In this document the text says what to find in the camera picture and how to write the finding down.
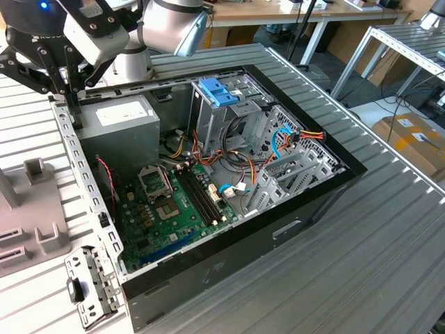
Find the floor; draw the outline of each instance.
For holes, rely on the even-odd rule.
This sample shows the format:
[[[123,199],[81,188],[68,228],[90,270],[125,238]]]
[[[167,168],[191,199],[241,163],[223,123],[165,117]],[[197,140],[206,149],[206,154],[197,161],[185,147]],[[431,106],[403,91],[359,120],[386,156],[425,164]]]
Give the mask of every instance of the floor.
[[[272,47],[273,49],[278,51],[281,55],[286,56],[286,48],[289,39],[281,38],[279,42],[274,42],[274,40],[276,40],[274,39],[274,37],[275,36],[266,32],[265,30],[258,29],[253,42],[261,43],[265,47]],[[305,52],[307,43],[308,43],[307,38],[299,43],[296,51],[294,52],[293,58],[291,59],[293,63],[298,64],[300,62],[300,59],[302,58]],[[335,83],[338,81],[339,77],[341,76],[341,73],[343,72],[346,66],[342,61],[340,61],[338,58],[333,56],[328,51],[322,54],[315,53],[311,60],[311,64],[319,66],[319,68],[321,68],[322,71],[324,71],[324,73],[326,73],[329,76],[329,78],[331,79],[332,87],[334,87]],[[417,81],[415,82],[419,82],[423,79],[426,79],[427,77],[428,74],[426,72],[421,73],[417,78]],[[340,96],[343,96],[350,90],[354,89],[361,80],[362,78],[360,77],[360,75],[354,72],[349,78],[348,82],[346,83],[345,88],[342,94],[340,94]],[[385,87],[385,92],[387,94],[395,93],[402,86],[403,82],[404,79],[400,79],[398,82],[391,85],[391,87]],[[409,102],[413,104],[413,106],[417,107],[419,103],[422,101],[424,96],[425,96],[424,94],[412,96],[411,98],[409,98]],[[347,107],[352,108],[354,106],[359,106],[361,104],[365,104],[370,101],[379,99],[381,99],[380,87],[375,87],[369,81],[364,81],[361,84],[360,89],[357,89],[354,93],[347,96],[347,98],[344,99],[343,103],[345,103]]]

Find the black wire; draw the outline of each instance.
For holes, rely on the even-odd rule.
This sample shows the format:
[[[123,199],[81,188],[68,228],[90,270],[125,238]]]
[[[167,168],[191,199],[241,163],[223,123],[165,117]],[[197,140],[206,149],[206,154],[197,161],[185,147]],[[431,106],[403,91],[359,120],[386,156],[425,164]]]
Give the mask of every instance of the black wire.
[[[207,13],[207,17],[209,17],[209,19],[210,19],[210,24],[209,24],[208,27],[206,27],[206,30],[204,30],[204,32],[206,32],[207,30],[209,30],[209,28],[211,26],[213,26],[213,16],[214,15],[215,15],[215,12],[213,12],[213,11],[211,12],[211,15]]]
[[[380,70],[380,68],[382,68],[383,66],[385,66],[386,63],[388,63],[389,59],[391,59],[391,57],[395,54],[398,54],[397,52],[393,51],[391,56],[388,56],[388,58],[379,66],[377,67],[375,70],[369,71],[369,73],[359,82],[358,85],[356,85],[353,89],[351,89],[349,92],[347,92],[343,97],[339,98],[338,101],[341,102],[344,99],[346,99],[349,95],[351,95],[353,92],[355,92],[360,85],[362,85],[362,83],[364,83],[365,80],[367,80],[369,78],[369,76],[371,75],[371,73],[376,73],[378,70]]]
[[[241,210],[243,210],[243,212],[247,212],[247,210],[243,207],[243,199],[244,196],[246,196],[248,194],[248,192],[245,192],[239,199],[239,206],[241,207]]]
[[[387,140],[388,143],[389,143],[389,139],[391,139],[392,130],[393,130],[393,128],[394,128],[394,121],[396,120],[397,110],[398,110],[398,108],[400,107],[402,101],[404,101],[405,98],[406,98],[407,96],[414,94],[414,92],[413,92],[413,93],[410,93],[413,89],[418,88],[419,86],[423,85],[423,84],[426,83],[427,81],[429,81],[429,80],[431,80],[431,79],[433,79],[433,78],[435,78],[435,77],[438,77],[439,75],[441,75],[441,74],[443,74],[443,73],[445,73],[445,70],[443,70],[442,72],[439,72],[439,73],[437,73],[437,74],[434,74],[434,75],[428,77],[427,79],[425,79],[425,80],[423,80],[423,81],[417,83],[417,84],[414,85],[414,86],[413,86],[413,87],[412,87],[406,94],[404,94],[404,96],[399,96],[400,99],[399,99],[399,101],[398,101],[398,103],[397,103],[397,107],[396,107],[396,110],[394,111],[394,115],[393,115],[393,117],[392,117],[392,121],[391,121],[391,129],[389,130],[389,135],[388,135],[388,140]]]
[[[300,41],[301,36],[303,36],[303,34],[305,33],[309,18],[311,17],[311,14],[312,14],[312,11],[314,10],[315,4],[316,4],[316,0],[311,0],[311,2],[309,3],[309,7],[307,8],[305,17],[303,18],[303,21],[302,21],[303,26],[302,26],[301,30],[299,29],[300,32],[299,32],[298,36],[296,36],[295,39],[293,40],[292,48],[289,50],[289,53],[287,54],[286,59],[288,61],[291,61],[293,53],[295,52],[296,47],[298,45],[298,42]]]
[[[389,143],[389,139],[391,139],[391,135],[392,135],[392,130],[394,128],[394,121],[396,120],[396,115],[397,115],[397,110],[398,108],[401,106],[403,99],[400,99],[400,101],[397,104],[396,110],[394,111],[394,114],[392,116],[392,121],[391,121],[391,129],[389,129],[389,135],[388,135],[388,140],[387,143]]]
[[[286,54],[289,54],[289,52],[291,51],[291,44],[293,43],[293,41],[297,38],[297,36],[295,36],[295,33],[297,32],[297,27],[298,27],[298,20],[300,19],[300,13],[301,13],[301,6],[302,6],[303,2],[300,3],[300,6],[298,7],[298,14],[297,14],[297,20],[295,21],[295,28],[292,31],[293,34],[293,38],[291,38],[289,40],[289,43],[287,45],[287,50],[286,50]]]
[[[380,83],[380,94],[381,94],[381,96],[382,96],[382,99],[383,99],[386,103],[391,103],[391,102],[388,102],[388,101],[386,100],[386,98],[385,98],[385,93],[384,93],[384,91],[383,91],[383,86],[385,85],[385,80],[386,80],[386,78],[387,78],[387,75],[388,75],[389,71],[392,69],[392,67],[394,66],[394,63],[396,62],[397,59],[398,59],[397,56],[394,57],[394,59],[392,60],[391,64],[390,64],[389,67],[388,67],[388,70],[386,71],[385,75],[383,76],[382,82]]]

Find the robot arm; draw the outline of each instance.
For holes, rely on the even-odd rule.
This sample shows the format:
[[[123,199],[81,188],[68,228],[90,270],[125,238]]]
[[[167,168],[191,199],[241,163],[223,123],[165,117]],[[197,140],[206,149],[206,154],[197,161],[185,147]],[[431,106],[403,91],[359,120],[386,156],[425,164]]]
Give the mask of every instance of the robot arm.
[[[206,24],[202,0],[138,0],[135,11],[113,10],[105,0],[1,0],[0,12],[8,43],[0,49],[0,73],[67,100],[93,87],[129,43],[189,56]],[[16,53],[46,73],[19,63]]]

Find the cardboard box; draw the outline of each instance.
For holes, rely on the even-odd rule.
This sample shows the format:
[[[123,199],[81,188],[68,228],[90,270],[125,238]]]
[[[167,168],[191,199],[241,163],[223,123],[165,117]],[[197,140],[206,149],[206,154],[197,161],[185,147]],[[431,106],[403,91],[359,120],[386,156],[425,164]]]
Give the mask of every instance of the cardboard box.
[[[381,139],[388,141],[391,122],[392,117],[385,117],[372,130]],[[419,116],[414,113],[396,116],[389,144],[434,181],[445,178],[445,138]]]

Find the aluminum extrusion table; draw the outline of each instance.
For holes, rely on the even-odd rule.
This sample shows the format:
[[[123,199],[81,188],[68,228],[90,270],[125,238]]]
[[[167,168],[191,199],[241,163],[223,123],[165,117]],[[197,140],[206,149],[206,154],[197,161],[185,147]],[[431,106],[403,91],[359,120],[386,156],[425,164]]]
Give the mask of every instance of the aluminum extrusion table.
[[[272,49],[154,58],[161,77],[255,64],[368,168],[323,220],[144,333],[427,333],[445,310],[445,193]],[[0,78],[0,167],[56,169],[73,249],[95,244],[47,97]],[[63,258],[0,279],[2,334],[82,333]],[[131,333],[124,308],[90,333]]]
[[[333,98],[338,98],[372,38],[379,40],[382,44],[362,73],[362,77],[367,77],[372,72],[385,49],[389,47],[418,65],[398,91],[399,95],[411,84],[422,68],[431,74],[439,74],[438,77],[445,81],[445,62],[437,57],[438,51],[445,50],[445,28],[442,28],[439,33],[429,33],[417,24],[371,26],[332,90],[331,96]]]

